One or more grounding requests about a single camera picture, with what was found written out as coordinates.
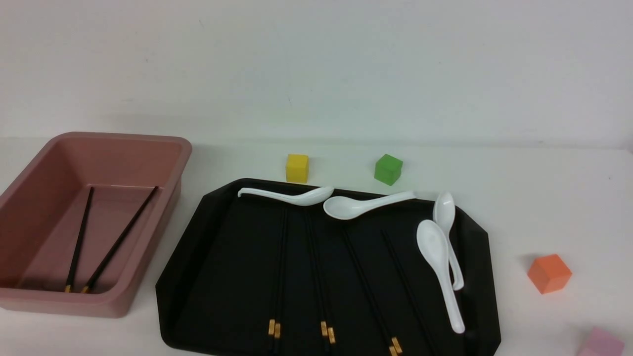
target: green cube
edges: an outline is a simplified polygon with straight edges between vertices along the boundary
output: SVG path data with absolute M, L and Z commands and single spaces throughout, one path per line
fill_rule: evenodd
M 394 185 L 400 178 L 402 172 L 402 161 L 396 157 L 384 155 L 376 162 L 376 170 L 373 177 L 387 185 Z

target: white wall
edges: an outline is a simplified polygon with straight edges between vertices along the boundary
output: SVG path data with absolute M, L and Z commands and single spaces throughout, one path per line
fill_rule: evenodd
M 631 0 L 0 6 L 0 136 L 626 147 Z

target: black chopstick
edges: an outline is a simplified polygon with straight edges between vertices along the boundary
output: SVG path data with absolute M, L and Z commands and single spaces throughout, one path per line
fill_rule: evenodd
M 77 273 L 77 264 L 79 263 L 79 254 L 81 253 L 81 246 L 84 243 L 85 227 L 88 224 L 88 215 L 90 214 L 90 207 L 92 205 L 92 194 L 94 193 L 94 187 L 90 187 L 88 192 L 88 200 L 85 202 L 84 217 L 81 219 L 81 226 L 79 227 L 79 235 L 77 236 L 77 242 L 75 243 L 75 251 L 73 252 L 73 260 L 70 262 L 70 269 L 68 270 L 68 277 L 66 278 L 66 293 L 73 291 L 73 285 L 75 284 L 75 274 Z
M 268 322 L 268 335 L 272 337 L 268 351 L 274 355 L 279 354 L 281 344 L 281 321 L 283 318 L 285 286 L 285 249 L 288 240 L 287 215 L 287 208 L 284 207 L 282 210 L 282 232 L 279 241 L 279 253 L 277 255 L 277 285 L 273 289 L 273 294 L 275 295 L 272 300 L 274 303 L 273 317 Z
M 112 259 L 112 256 L 115 255 L 115 253 L 118 250 L 119 246 L 121 246 L 121 244 L 123 243 L 123 240 L 125 240 L 127 235 L 132 230 L 134 224 L 136 223 L 136 220 L 139 219 L 139 217 L 141 216 L 141 213 L 143 212 L 143 210 L 145 210 L 145 207 L 147 206 L 147 204 L 149 203 L 151 198 L 154 196 L 154 193 L 156 193 L 157 191 L 158 191 L 158 186 L 154 187 L 154 189 L 152 189 L 152 191 L 147 196 L 145 201 L 143 201 L 143 204 L 138 209 L 138 211 L 136 211 L 136 214 L 134 214 L 134 216 L 132 217 L 132 220 L 130 220 L 130 222 L 127 224 L 127 226 L 125 227 L 123 232 L 121 232 L 121 235 L 119 235 L 119 237 L 118 237 L 118 239 L 116 239 L 115 243 L 112 244 L 112 247 L 110 248 L 110 251 L 108 251 L 106 256 L 103 258 L 103 260 L 99 264 L 99 267 L 97 267 L 97 269 L 94 271 L 94 273 L 92 274 L 90 279 L 88 279 L 88 282 L 85 284 L 85 286 L 82 289 L 81 293 L 88 293 L 88 292 L 90 292 L 90 290 L 92 290 L 92 288 L 94 287 L 94 284 L 96 283 L 97 279 L 99 279 L 99 276 L 101 275 L 101 273 L 103 273 L 103 270 L 106 269 L 106 266 L 108 265 L 108 263 Z
M 365 294 L 365 298 L 367 298 L 370 305 L 372 306 L 373 317 L 376 320 L 376 323 L 378 324 L 380 328 L 380 332 L 382 333 L 382 337 L 389 348 L 389 353 L 391 354 L 391 356 L 396 356 L 402 353 L 400 342 L 398 341 L 397 337 L 390 336 L 392 334 L 389 332 L 389 326 L 387 325 L 385 318 L 382 312 L 380 311 L 380 307 L 378 306 L 376 297 L 372 293 L 372 288 L 369 285 L 369 280 L 367 279 L 365 272 L 363 271 L 363 267 L 361 266 L 360 261 L 358 260 L 358 256 L 356 254 L 356 251 L 354 250 L 354 246 L 352 245 L 352 242 L 349 240 L 349 236 L 346 230 L 343 230 L 343 240 L 348 249 L 349 256 L 354 262 L 356 273 L 358 274 L 361 284 L 363 285 L 363 292 Z
M 312 280 L 315 285 L 316 304 L 319 314 L 319 326 L 321 337 L 323 340 L 323 348 L 325 353 L 330 353 L 330 344 L 334 345 L 336 339 L 334 337 L 334 327 L 332 321 L 328 318 L 325 306 L 324 285 L 321 275 L 320 260 L 318 256 L 318 247 L 312 232 L 312 221 L 307 212 L 304 213 L 306 224 L 306 235 L 308 240 L 308 249 L 310 251 L 310 267 L 312 269 Z
M 422 333 L 424 334 L 424 337 L 427 339 L 427 343 L 429 344 L 429 347 L 431 349 L 431 354 L 435 356 L 437 355 L 436 345 L 433 339 L 430 337 L 430 331 L 426 323 L 424 323 L 424 318 L 422 317 L 422 313 L 420 311 L 420 308 L 418 307 L 418 303 L 415 299 L 415 295 L 413 294 L 413 290 L 411 289 L 411 285 L 409 284 L 409 279 L 406 277 L 406 272 L 404 271 L 404 268 L 402 267 L 402 263 L 400 262 L 400 259 L 398 258 L 396 249 L 394 248 L 394 245 L 391 242 L 391 238 L 389 237 L 388 233 L 384 230 L 381 230 L 380 233 L 382 235 L 382 240 L 384 241 L 385 245 L 387 245 L 387 250 L 389 250 L 391 260 L 393 260 L 393 263 L 396 266 L 396 270 L 398 271 L 398 276 L 400 277 L 400 281 L 402 282 L 404 289 L 406 290 L 406 296 L 409 299 L 409 303 L 411 304 L 411 307 L 413 308 L 415 319 L 418 321 L 418 324 L 420 325 L 420 328 L 422 329 Z

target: white ceramic spoon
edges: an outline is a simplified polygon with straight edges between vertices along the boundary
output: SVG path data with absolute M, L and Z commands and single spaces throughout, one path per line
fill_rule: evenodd
M 252 194 L 263 196 L 270 199 L 283 201 L 284 203 L 299 205 L 300 207 L 308 207 L 310 205 L 323 203 L 334 192 L 334 187 L 321 187 L 312 189 L 311 191 L 299 195 L 286 195 L 281 193 L 275 193 L 272 191 L 265 191 L 262 189 L 242 188 L 237 192 L 237 196 L 242 194 Z
M 323 210 L 325 210 L 327 215 L 335 219 L 350 220 L 370 210 L 415 198 L 413 191 L 405 191 L 371 200 L 355 200 L 345 196 L 333 196 L 323 203 Z
M 457 256 L 449 239 L 455 221 L 455 200 L 453 200 L 451 193 L 445 191 L 437 197 L 433 206 L 433 221 L 442 229 L 448 242 L 448 262 L 453 270 L 453 290 L 458 291 L 464 288 L 464 276 L 461 274 L 460 263 L 457 261 Z
M 417 240 L 420 253 L 437 275 L 451 327 L 454 332 L 461 334 L 466 330 L 466 327 L 461 318 L 455 293 L 451 288 L 451 276 L 448 271 L 448 244 L 444 233 L 435 222 L 424 220 L 418 225 Z

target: white table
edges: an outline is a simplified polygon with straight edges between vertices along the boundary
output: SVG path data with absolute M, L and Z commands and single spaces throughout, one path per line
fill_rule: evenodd
M 46 142 L 0 139 L 0 189 Z M 283 181 L 288 153 L 310 155 L 309 183 L 433 199 L 451 191 L 488 233 L 501 335 L 497 356 L 575 355 L 593 326 L 633 355 L 633 155 L 628 151 L 432 148 L 318 143 L 194 145 L 182 196 L 128 316 L 98 319 L 0 309 L 0 355 L 189 355 L 161 340 L 154 284 L 200 198 L 242 177 Z M 373 179 L 383 153 L 404 161 L 393 187 Z M 535 256 L 559 253 L 574 273 L 541 295 Z

